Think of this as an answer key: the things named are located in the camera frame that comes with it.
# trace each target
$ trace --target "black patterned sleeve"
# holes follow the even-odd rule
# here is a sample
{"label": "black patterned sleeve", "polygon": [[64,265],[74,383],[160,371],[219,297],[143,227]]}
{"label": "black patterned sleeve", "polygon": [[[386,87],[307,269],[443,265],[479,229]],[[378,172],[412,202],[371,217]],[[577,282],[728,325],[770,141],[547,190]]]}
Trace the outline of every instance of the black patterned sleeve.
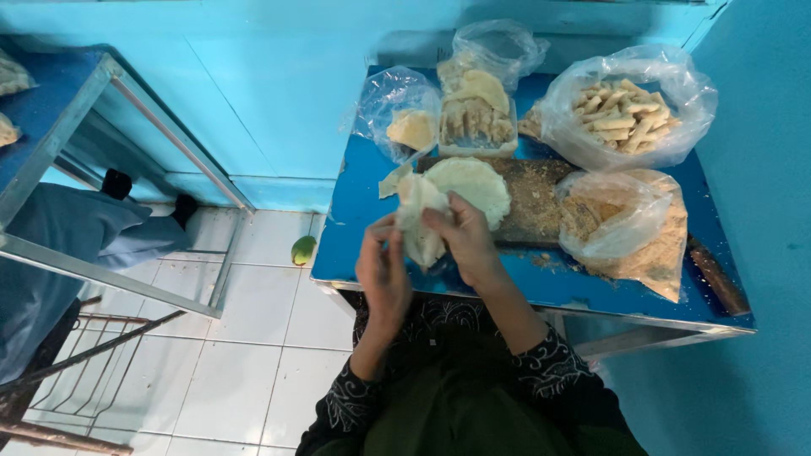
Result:
{"label": "black patterned sleeve", "polygon": [[535,348],[513,356],[518,382],[561,429],[609,428],[630,435],[616,394],[552,328]]}
{"label": "black patterned sleeve", "polygon": [[302,435],[296,456],[329,448],[330,454],[357,454],[377,416],[382,384],[355,376],[346,360],[327,395],[315,405],[315,422]]}

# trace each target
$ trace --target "wooden cutting board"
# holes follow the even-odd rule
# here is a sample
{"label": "wooden cutting board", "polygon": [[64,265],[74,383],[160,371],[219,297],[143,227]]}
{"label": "wooden cutting board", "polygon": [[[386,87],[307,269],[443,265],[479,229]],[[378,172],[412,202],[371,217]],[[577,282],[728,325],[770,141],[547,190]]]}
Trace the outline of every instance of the wooden cutting board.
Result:
{"label": "wooden cutting board", "polygon": [[[440,157],[423,157],[417,172],[430,169]],[[562,160],[481,159],[490,163],[507,182],[513,198],[510,213],[493,232],[503,246],[556,247],[560,234],[560,209],[552,188],[575,168]]]}

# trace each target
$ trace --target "hand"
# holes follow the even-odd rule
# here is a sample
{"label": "hand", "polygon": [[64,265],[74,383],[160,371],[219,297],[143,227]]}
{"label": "hand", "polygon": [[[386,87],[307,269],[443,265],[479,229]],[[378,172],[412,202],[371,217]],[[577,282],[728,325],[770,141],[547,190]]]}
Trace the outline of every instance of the hand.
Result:
{"label": "hand", "polygon": [[425,209],[423,222],[448,242],[461,279],[476,288],[506,275],[484,213],[454,191],[448,192],[448,202],[454,220],[434,209]]}
{"label": "hand", "polygon": [[394,213],[366,228],[355,275],[369,304],[366,332],[390,342],[400,332],[412,295],[403,259],[403,236],[394,227]]}

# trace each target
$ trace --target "wooden handle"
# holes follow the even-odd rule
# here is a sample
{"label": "wooden handle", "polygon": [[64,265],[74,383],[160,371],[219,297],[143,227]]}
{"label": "wooden handle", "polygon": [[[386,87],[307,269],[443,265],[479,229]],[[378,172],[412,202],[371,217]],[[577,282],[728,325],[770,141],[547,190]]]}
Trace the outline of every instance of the wooden handle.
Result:
{"label": "wooden handle", "polygon": [[732,283],[707,247],[704,247],[704,244],[695,239],[692,234],[688,234],[687,237],[687,250],[696,266],[704,273],[704,277],[729,315],[745,315],[752,311],[746,296]]}

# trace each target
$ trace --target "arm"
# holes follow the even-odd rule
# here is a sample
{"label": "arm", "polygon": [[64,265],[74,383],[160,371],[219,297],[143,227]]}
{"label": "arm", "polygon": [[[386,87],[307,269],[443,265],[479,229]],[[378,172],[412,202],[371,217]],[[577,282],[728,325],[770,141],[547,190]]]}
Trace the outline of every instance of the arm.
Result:
{"label": "arm", "polygon": [[[430,209],[423,220],[448,242],[462,280],[487,306],[513,353],[517,380],[530,404],[555,420],[571,440],[585,443],[585,449],[590,450],[589,442],[595,441],[586,438],[588,429],[630,436],[616,395],[541,320],[507,274],[484,214],[456,193],[450,192],[448,200],[454,220]],[[600,445],[610,447],[605,442]]]}
{"label": "arm", "polygon": [[367,228],[355,273],[366,294],[369,322],[329,392],[315,405],[317,417],[302,435],[297,455],[358,454],[379,412],[380,373],[412,294],[393,214]]}
{"label": "arm", "polygon": [[462,280],[482,298],[513,355],[537,346],[549,327],[501,264],[484,214],[453,191],[448,202],[454,220],[433,209],[425,210],[423,220],[448,242]]}

